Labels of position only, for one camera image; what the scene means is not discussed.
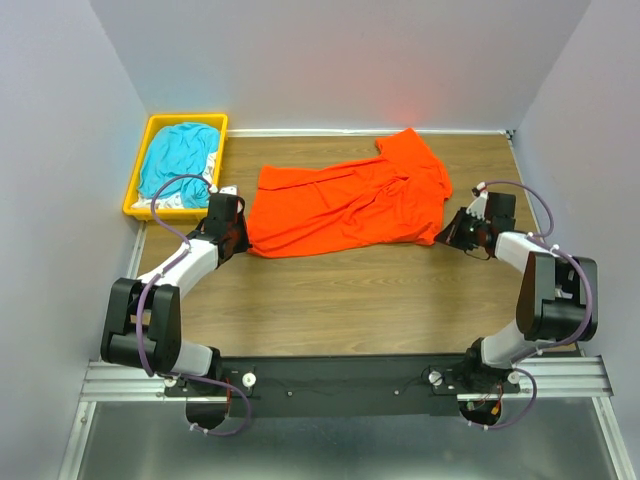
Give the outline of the orange t shirt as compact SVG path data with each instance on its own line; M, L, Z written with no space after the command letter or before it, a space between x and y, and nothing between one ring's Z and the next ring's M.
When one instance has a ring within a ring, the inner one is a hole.
M265 166L250 209L251 253L276 259L376 244L434 244L453 185L418 133L376 141L378 154L322 169Z

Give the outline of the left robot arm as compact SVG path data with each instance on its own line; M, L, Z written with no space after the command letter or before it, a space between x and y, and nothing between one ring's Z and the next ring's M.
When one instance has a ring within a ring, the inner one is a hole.
M220 351L182 338L181 303L205 276L249 249L244 207L238 195L213 194L206 216L173 255L137 279L114 282L101 340L103 361L150 376L221 379Z

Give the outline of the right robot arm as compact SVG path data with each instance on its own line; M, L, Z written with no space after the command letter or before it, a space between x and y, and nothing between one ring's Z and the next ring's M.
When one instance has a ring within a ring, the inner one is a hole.
M531 232L515 229L511 214L487 218L459 209L435 241L465 253L481 248L522 274L515 318L477 339L452 368L469 390L505 381L521 361L547 349L591 339L597 330L597 264L562 255Z

